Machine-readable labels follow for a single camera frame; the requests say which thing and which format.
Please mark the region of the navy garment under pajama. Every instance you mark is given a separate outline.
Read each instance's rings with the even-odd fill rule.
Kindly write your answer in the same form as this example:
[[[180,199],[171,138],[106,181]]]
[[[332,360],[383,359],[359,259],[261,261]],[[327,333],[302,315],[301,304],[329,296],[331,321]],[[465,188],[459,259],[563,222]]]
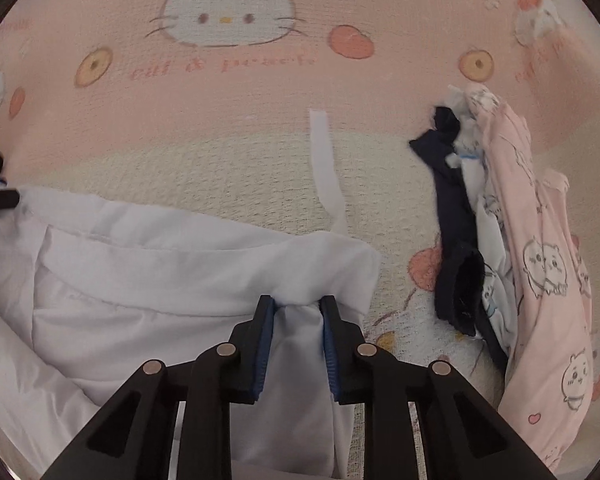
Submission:
[[[498,342],[482,301],[486,271],[478,249],[477,221],[466,192],[462,170],[446,158],[454,153],[460,121],[446,106],[437,106],[432,127],[411,140],[410,148],[430,169],[436,190],[442,261],[434,282],[434,310],[440,320],[465,336],[481,336],[500,372],[508,357]]]

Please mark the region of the white shirt navy trim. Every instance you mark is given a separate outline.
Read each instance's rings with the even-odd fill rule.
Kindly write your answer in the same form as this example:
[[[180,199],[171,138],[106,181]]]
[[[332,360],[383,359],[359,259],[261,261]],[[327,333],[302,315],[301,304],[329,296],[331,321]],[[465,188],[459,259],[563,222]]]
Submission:
[[[42,474],[142,364],[195,359],[258,299],[277,304],[259,401],[232,411],[255,471],[347,469],[354,415],[332,400],[318,302],[361,322],[380,257],[350,237],[328,120],[310,115],[313,180],[332,216],[304,235],[189,211],[24,188],[0,212],[0,428]]]

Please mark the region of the pink cream Hello Kitty blanket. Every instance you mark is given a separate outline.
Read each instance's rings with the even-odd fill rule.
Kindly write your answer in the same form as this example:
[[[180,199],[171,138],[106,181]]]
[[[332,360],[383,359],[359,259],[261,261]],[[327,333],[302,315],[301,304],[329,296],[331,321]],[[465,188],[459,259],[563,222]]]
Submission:
[[[600,458],[600,26],[581,0],[9,0],[4,179],[20,194],[53,188],[291,235],[329,231],[311,160],[320,110],[348,233],[380,257],[355,324],[402,361],[456,368],[498,411],[506,371],[481,336],[434,310],[436,190],[410,148],[451,88],[472,84],[524,118],[535,171],[569,182],[569,229],[591,281],[594,384],[550,472],[581,479]],[[508,366],[517,320],[506,234],[477,206],[484,155],[459,138],[446,161],[462,170],[476,216],[482,301]]]

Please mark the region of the pink cartoon print pajama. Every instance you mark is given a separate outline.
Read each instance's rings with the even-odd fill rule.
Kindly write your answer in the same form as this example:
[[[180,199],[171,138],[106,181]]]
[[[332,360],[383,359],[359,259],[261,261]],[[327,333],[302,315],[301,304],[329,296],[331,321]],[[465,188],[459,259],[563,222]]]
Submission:
[[[571,238],[569,182],[535,171],[526,121],[486,87],[451,88],[446,102],[463,126],[460,145],[484,155],[489,185],[477,206],[500,220],[512,264],[517,330],[498,412],[555,470],[594,384],[591,281]]]

